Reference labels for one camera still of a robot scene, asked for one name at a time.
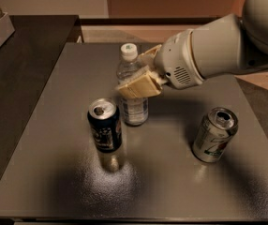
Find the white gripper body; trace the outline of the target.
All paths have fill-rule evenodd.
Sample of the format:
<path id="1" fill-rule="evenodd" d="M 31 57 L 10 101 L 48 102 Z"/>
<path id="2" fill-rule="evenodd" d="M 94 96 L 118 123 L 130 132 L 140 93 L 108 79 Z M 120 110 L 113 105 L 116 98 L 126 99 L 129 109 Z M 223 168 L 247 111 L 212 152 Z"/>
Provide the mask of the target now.
<path id="1" fill-rule="evenodd" d="M 178 90 L 201 85 L 204 78 L 194 61 L 192 29 L 168 38 L 156 53 L 154 65 L 170 87 Z"/>

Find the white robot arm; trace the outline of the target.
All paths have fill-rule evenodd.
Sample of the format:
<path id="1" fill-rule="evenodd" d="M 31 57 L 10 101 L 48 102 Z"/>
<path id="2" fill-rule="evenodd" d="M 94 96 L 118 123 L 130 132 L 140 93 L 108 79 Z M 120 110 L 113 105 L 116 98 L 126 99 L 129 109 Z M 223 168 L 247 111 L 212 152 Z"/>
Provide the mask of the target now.
<path id="1" fill-rule="evenodd" d="M 242 16 L 227 15 L 187 29 L 138 56 L 142 68 L 116 86 L 124 98 L 148 98 L 164 84 L 182 90 L 224 74 L 268 69 L 268 0 L 245 0 Z"/>

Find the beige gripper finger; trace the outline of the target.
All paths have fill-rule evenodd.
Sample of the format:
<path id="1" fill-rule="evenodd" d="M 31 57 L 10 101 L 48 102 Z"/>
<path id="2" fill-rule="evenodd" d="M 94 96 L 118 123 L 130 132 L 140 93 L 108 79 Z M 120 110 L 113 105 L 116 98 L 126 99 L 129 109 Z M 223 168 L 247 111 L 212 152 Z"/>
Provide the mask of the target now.
<path id="1" fill-rule="evenodd" d="M 145 66 L 121 81 L 115 89 L 123 98 L 150 98 L 160 95 L 167 82 L 155 69 Z"/>
<path id="2" fill-rule="evenodd" d="M 141 62 L 141 64 L 145 67 L 148 66 L 150 69 L 154 69 L 154 61 L 156 54 L 159 52 L 161 48 L 161 44 L 156 45 L 155 47 L 149 49 L 146 52 L 141 53 L 138 56 L 138 60 Z"/>

